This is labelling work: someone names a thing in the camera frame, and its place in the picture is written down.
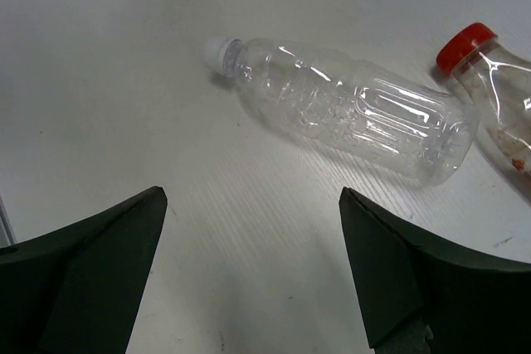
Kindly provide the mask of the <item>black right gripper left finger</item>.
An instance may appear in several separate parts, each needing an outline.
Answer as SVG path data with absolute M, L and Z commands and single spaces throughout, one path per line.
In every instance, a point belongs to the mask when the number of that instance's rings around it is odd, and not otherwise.
M 167 210 L 161 187 L 1 250 L 3 353 L 124 353 Z

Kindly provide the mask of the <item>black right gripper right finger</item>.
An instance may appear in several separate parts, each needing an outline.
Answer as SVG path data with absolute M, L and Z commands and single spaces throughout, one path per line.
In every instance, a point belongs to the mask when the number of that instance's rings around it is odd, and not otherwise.
M 351 188 L 339 209 L 376 353 L 529 352 L 529 264 L 458 245 Z

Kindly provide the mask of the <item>clear bottle small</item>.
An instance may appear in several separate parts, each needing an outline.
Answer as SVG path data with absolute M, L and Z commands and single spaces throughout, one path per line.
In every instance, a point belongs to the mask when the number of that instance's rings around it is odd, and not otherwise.
M 451 177 L 478 128 L 475 111 L 455 96 L 340 51 L 215 36 L 203 59 L 267 127 L 417 183 Z

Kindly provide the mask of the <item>red cap clear bottle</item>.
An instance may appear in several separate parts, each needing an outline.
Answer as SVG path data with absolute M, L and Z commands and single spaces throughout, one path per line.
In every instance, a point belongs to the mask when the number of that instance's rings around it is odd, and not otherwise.
M 436 65 L 468 94 L 498 150 L 530 177 L 530 61 L 508 51 L 491 29 L 475 22 L 440 50 Z

